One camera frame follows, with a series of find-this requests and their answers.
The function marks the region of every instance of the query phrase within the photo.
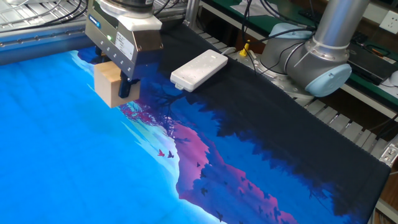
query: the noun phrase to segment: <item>bird silhouette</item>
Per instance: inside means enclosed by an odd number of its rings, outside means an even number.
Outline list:
[[[200,177],[206,177],[206,175],[203,173],[203,170],[200,171]]]
[[[280,211],[274,207],[274,216],[275,216],[275,220],[278,221],[278,216],[280,216]]]
[[[169,155],[167,156],[167,158],[174,158],[174,155],[172,154],[171,151],[169,151]]]
[[[202,188],[201,189],[201,194],[203,194],[203,196],[206,196],[206,193],[207,193],[208,191],[207,191],[207,189],[206,188]]]
[[[216,213],[217,213],[217,215],[218,215],[218,219],[220,220],[220,222],[221,221],[223,221],[223,215],[220,213],[220,212],[218,212],[218,211],[216,211]]]
[[[158,154],[158,156],[163,156],[163,157],[164,157],[165,154],[162,152],[162,150],[159,149],[159,154]]]

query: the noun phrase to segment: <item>blue fabric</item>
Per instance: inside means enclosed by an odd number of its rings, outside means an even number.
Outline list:
[[[191,33],[164,34],[159,71],[114,109],[94,49],[0,67],[0,223],[366,223],[389,168],[238,62],[174,88],[207,50]]]

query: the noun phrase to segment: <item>black cable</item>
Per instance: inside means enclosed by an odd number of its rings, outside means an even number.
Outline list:
[[[280,36],[280,35],[288,34],[288,33],[290,33],[290,32],[297,32],[297,31],[314,31],[314,28],[312,28],[312,27],[302,28],[302,29],[292,29],[292,30],[287,30],[287,31],[284,31],[284,32],[280,32],[280,33],[278,33],[278,34],[275,34],[275,35],[272,35],[272,36],[263,38],[263,39],[261,39],[261,40],[255,41],[255,42],[248,42],[248,41],[245,39],[245,36],[244,36],[244,35],[246,34],[246,32],[244,31],[244,28],[245,28],[246,18],[247,18],[247,16],[248,16],[249,8],[250,8],[250,5],[251,5],[251,1],[252,1],[252,0],[248,0],[248,5],[246,6],[246,10],[245,10],[244,15],[243,15],[242,28],[241,28],[242,40],[243,40],[243,42],[246,43],[246,44],[259,44],[259,43],[262,43],[263,41],[266,41],[266,40],[269,40],[269,39],[278,37],[278,36]]]
[[[44,24],[46,25],[46,24],[51,24],[53,22],[61,21],[62,19],[73,15],[75,12],[77,12],[77,10],[79,10],[82,2],[83,2],[82,0],[79,0],[79,3],[77,4],[76,8],[74,10],[72,10],[72,12],[69,12],[68,14],[66,14],[66,15],[64,15],[62,17],[59,17],[59,18],[53,19],[51,21],[45,22]]]
[[[169,2],[170,0],[167,0],[166,3],[157,12],[154,13],[154,16],[157,16],[160,12],[162,12],[162,10],[166,8]]]
[[[396,114],[393,118],[391,118],[389,120],[389,122],[379,131],[379,134],[377,134],[376,139],[382,138],[385,135],[387,135],[388,133],[390,133],[393,129],[395,129],[396,127],[398,127],[398,123],[396,123],[392,128],[388,129],[387,131],[383,132],[388,126],[391,125],[392,122],[395,121],[395,119],[398,118],[398,114]]]
[[[55,25],[59,25],[59,24],[66,23],[66,22],[70,22],[70,21],[72,21],[72,20],[78,18],[78,17],[81,16],[82,14],[84,14],[84,13],[86,12],[87,8],[88,8],[88,1],[86,1],[86,6],[85,6],[84,10],[82,10],[82,11],[79,12],[77,15],[73,16],[72,18],[66,19],[66,20],[64,20],[64,21],[55,22],[55,21],[58,21],[58,20],[59,20],[59,18],[58,18],[58,19],[54,19],[53,22],[50,23],[50,24],[47,24],[47,23],[46,23],[46,24],[40,24],[40,25],[36,25],[36,26],[30,26],[30,27],[23,27],[23,28],[13,29],[13,30],[5,30],[5,31],[0,31],[0,34],[1,34],[1,33],[5,33],[5,32],[14,32],[14,31],[20,31],[20,30],[28,30],[28,29],[36,29],[36,28],[42,28],[42,27],[50,27],[50,26],[55,26]]]
[[[393,120],[395,120],[395,119],[397,119],[398,118],[398,114],[396,114],[393,118],[390,118],[390,119],[388,119],[387,121],[385,121],[385,122],[383,122],[383,123],[381,123],[381,124],[379,124],[379,125],[377,125],[377,126],[375,126],[375,127],[373,127],[373,128],[369,128],[368,130],[369,131],[373,131],[373,130],[375,130],[375,129],[377,129],[377,128],[380,128],[381,126],[383,126],[383,125],[388,125],[389,123],[391,123]]]
[[[295,43],[294,45],[291,45],[290,47],[288,47],[288,48],[284,49],[283,51],[281,51],[281,53],[279,54],[278,62],[277,62],[275,65],[273,65],[273,66],[271,66],[271,67],[269,67],[269,68],[266,68],[267,70],[264,70],[262,73],[260,73],[260,75],[262,75],[262,74],[265,73],[265,72],[268,72],[269,70],[272,71],[271,69],[273,69],[274,67],[276,67],[276,66],[280,63],[280,59],[282,58],[282,54],[283,54],[286,50],[291,49],[291,48],[294,47],[295,45],[297,45],[297,44],[302,44],[302,43],[304,43],[304,42]]]
[[[312,0],[310,0],[310,7],[311,7],[311,13],[312,13],[311,18],[312,18],[312,21],[313,21],[313,25],[315,26],[316,29],[318,29],[318,25],[317,25],[317,22],[315,20],[315,11],[313,10],[313,6],[312,6]]]
[[[390,87],[390,88],[398,87],[398,86],[387,86],[387,85],[385,85],[383,83],[380,83],[380,85],[385,86],[385,87]]]
[[[174,3],[172,6],[170,6],[170,7],[166,8],[166,9],[171,9],[171,8],[173,8],[174,6],[176,6],[178,3],[179,3],[179,1],[177,1],[177,2],[176,2],[176,3]]]
[[[296,20],[294,20],[294,19],[291,19],[291,18],[289,18],[289,17],[287,17],[287,16],[285,16],[285,15],[282,15],[280,12],[278,12],[276,9],[274,9],[274,8],[268,3],[267,0],[260,0],[262,6],[264,6],[264,8],[265,8],[266,10],[267,10],[267,8],[266,8],[265,5],[263,5],[263,1],[264,1],[264,3],[269,7],[270,10],[272,10],[272,11],[273,11],[274,13],[276,13],[278,16],[284,18],[286,21],[292,21],[292,22],[294,22],[294,25],[302,25],[302,26],[307,27],[307,25],[304,25],[304,24],[302,24],[302,23],[299,22],[299,21],[296,21]]]

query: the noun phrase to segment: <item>metal rack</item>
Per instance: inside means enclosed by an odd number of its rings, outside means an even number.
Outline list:
[[[16,5],[8,4],[6,0],[0,0],[0,24],[4,24],[0,26],[0,65],[93,45],[85,35],[86,13],[64,24],[35,27],[71,13],[76,9],[79,0],[61,0],[54,10],[38,17],[36,16],[56,6],[58,1],[31,1],[47,2],[32,4],[28,2],[16,7]],[[155,0],[154,10],[159,10],[165,2],[166,0]],[[178,3],[174,5],[175,3],[176,1],[170,1],[157,16],[162,22],[185,17],[187,3],[183,0],[178,0]],[[74,15],[84,10],[85,6],[86,0],[83,0]]]

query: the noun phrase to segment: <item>cable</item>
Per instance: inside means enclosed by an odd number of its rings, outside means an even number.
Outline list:
[[[387,131],[383,132],[388,126],[391,125],[392,122],[395,121],[395,119],[398,118],[398,114],[396,114],[393,118],[391,118],[389,120],[389,122],[379,131],[379,134],[377,134],[376,139],[380,139],[383,138],[384,136],[386,136],[387,134],[389,134],[392,130],[394,130],[396,127],[398,127],[398,123],[396,123],[395,125],[393,125],[392,128],[388,129]]]
[[[18,7],[21,7],[21,6],[23,6],[25,3],[29,2],[29,1],[30,0],[26,0],[26,1],[22,2],[22,3],[20,3],[19,5],[15,6],[15,7],[11,7],[11,8],[5,9],[5,10],[1,10],[0,13],[7,12],[7,11],[10,11],[10,10],[16,9]]]
[[[20,31],[20,30],[27,30],[27,29],[35,29],[35,28],[41,28],[41,27],[50,27],[50,26],[55,26],[55,25],[59,25],[59,24],[64,24],[64,23],[66,23],[66,22],[70,22],[70,21],[72,21],[72,20],[74,20],[74,19],[76,19],[76,18],[78,18],[78,17],[80,17],[82,14],[84,14],[85,12],[86,12],[86,10],[87,10],[87,8],[88,8],[88,4],[87,4],[88,2],[86,1],[86,6],[85,6],[85,8],[84,8],[84,10],[82,10],[81,12],[79,12],[77,15],[75,15],[75,16],[73,16],[72,18],[69,18],[69,19],[65,19],[64,21],[60,21],[59,23],[51,23],[51,24],[39,24],[39,25],[36,25],[36,26],[29,26],[29,27],[23,27],[23,28],[18,28],[18,29],[13,29],[13,30],[5,30],[5,31],[0,31],[0,34],[1,33],[4,33],[4,32],[14,32],[14,31]]]
[[[311,7],[311,13],[312,13],[311,17],[312,17],[313,25],[315,26],[316,29],[318,29],[318,25],[315,20],[315,11],[313,10],[313,6],[312,6],[312,0],[310,0],[310,7]]]
[[[280,16],[280,17],[286,19],[287,21],[292,21],[292,22],[294,22],[294,25],[301,25],[301,26],[307,27],[307,25],[304,25],[304,24],[302,24],[302,23],[299,22],[299,21],[296,21],[296,20],[294,20],[294,19],[291,19],[291,18],[289,18],[289,17],[287,17],[287,16],[284,16],[284,15],[282,15],[281,13],[279,13],[277,10],[275,10],[275,9],[268,3],[267,0],[260,0],[261,3],[263,3],[263,1],[264,1],[264,3],[269,7],[269,9],[272,10],[272,11],[274,11],[274,13],[276,13],[278,16]]]
[[[385,87],[390,87],[390,88],[398,87],[398,86],[387,86],[387,85],[385,85],[383,83],[380,83],[380,85],[385,86]]]
[[[290,47],[288,47],[288,48],[284,49],[283,51],[281,51],[281,53],[279,54],[278,62],[277,62],[275,65],[269,67],[267,70],[265,70],[265,71],[263,71],[262,73],[260,73],[260,75],[262,75],[263,73],[266,73],[266,72],[268,72],[269,70],[271,70],[271,69],[273,69],[274,67],[276,67],[276,66],[280,63],[280,59],[282,58],[282,54],[283,54],[286,50],[291,49],[291,48],[294,47],[295,45],[297,45],[297,44],[302,44],[302,43],[304,43],[304,42],[295,43],[294,45],[291,45]]]
[[[266,41],[266,40],[269,40],[269,39],[278,37],[278,36],[280,36],[280,35],[288,34],[288,33],[290,33],[290,32],[297,32],[297,31],[314,31],[314,28],[311,28],[311,27],[302,28],[302,29],[292,29],[292,30],[287,30],[287,31],[280,32],[280,33],[278,33],[278,34],[275,34],[275,35],[272,35],[272,36],[263,38],[263,39],[261,39],[261,40],[255,41],[255,42],[248,42],[248,41],[245,39],[245,37],[244,37],[244,35],[246,34],[246,32],[244,31],[244,28],[245,28],[245,25],[244,25],[244,24],[245,24],[245,22],[246,22],[246,17],[248,16],[248,13],[249,13],[249,8],[250,8],[250,5],[251,5],[251,1],[252,1],[252,0],[248,0],[248,5],[246,6],[246,10],[245,10],[244,15],[243,15],[242,28],[241,28],[241,31],[242,31],[242,40],[243,40],[243,42],[246,43],[246,44],[258,44],[258,43],[262,43],[263,41]]]
[[[226,50],[224,50],[223,53],[221,53],[221,55],[226,54],[229,50],[234,50],[234,51],[236,51],[236,48],[234,48],[234,47],[228,47]]]
[[[176,2],[176,3],[174,3],[172,6],[170,6],[170,7],[166,8],[166,9],[171,9],[171,8],[173,8],[174,6],[176,6],[178,3],[179,3],[179,1],[177,1],[177,2]]]
[[[44,15],[50,13],[52,10],[54,10],[60,3],[61,3],[61,0],[59,0],[53,8],[51,8],[51,9],[49,9],[49,10],[43,12],[43,13],[40,13],[40,14],[38,14],[36,16],[30,16],[28,18],[18,19],[16,21],[11,21],[11,22],[3,22],[3,23],[0,24],[0,26],[4,26],[4,25],[16,23],[16,22],[23,22],[23,21],[27,21],[29,19],[35,19],[35,18],[38,18],[40,16],[44,16]]]
[[[53,23],[53,22],[61,21],[62,19],[66,18],[66,17],[68,17],[68,16],[73,15],[73,13],[75,13],[75,12],[77,12],[77,10],[79,10],[79,8],[80,8],[80,6],[81,6],[81,3],[82,3],[82,0],[79,0],[79,3],[77,4],[76,8],[75,8],[72,12],[69,12],[68,14],[66,14],[66,15],[64,15],[64,16],[62,16],[62,17],[59,17],[59,18],[57,18],[57,19],[53,19],[53,20],[51,20],[51,21],[45,22],[44,24],[51,24],[51,23]]]
[[[160,12],[162,12],[162,10],[166,8],[169,2],[170,0],[167,0],[166,3],[157,12],[154,13],[154,16],[157,16]]]
[[[390,119],[388,119],[387,121],[385,121],[385,122],[383,122],[383,123],[381,123],[381,124],[379,124],[379,125],[377,125],[377,126],[375,126],[375,127],[373,127],[373,128],[370,128],[370,129],[368,129],[369,131],[373,131],[373,130],[375,130],[375,129],[377,129],[377,128],[380,128],[381,126],[383,126],[383,125],[385,125],[385,124],[387,124],[387,123],[390,123],[391,121],[393,121],[393,120],[395,120],[395,119],[397,119],[398,118],[398,114],[396,114],[393,118],[390,118]]]

